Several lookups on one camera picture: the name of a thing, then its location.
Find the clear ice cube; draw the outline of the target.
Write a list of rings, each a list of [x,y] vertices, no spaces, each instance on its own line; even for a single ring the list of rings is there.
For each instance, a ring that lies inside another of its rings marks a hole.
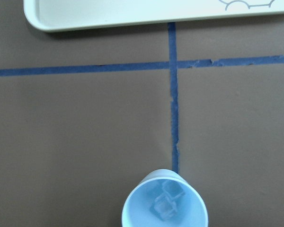
[[[185,191],[181,184],[177,181],[166,180],[162,183],[162,190],[169,196],[172,200],[177,200],[185,195]]]
[[[150,211],[160,220],[167,221],[177,214],[177,203],[163,193],[153,201]]]

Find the light blue plastic cup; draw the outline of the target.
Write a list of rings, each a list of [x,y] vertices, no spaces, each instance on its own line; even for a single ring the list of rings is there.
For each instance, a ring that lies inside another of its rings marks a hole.
[[[166,180],[177,181],[185,195],[177,200],[177,214],[162,221],[150,211],[153,201],[161,194],[162,183]],[[167,169],[149,173],[128,195],[122,211],[124,227],[207,227],[208,213],[199,193],[179,174]]]

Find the cream bear serving tray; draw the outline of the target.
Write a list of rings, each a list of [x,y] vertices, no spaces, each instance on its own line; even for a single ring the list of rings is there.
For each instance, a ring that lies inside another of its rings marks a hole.
[[[284,14],[284,0],[25,0],[27,21],[44,32]]]

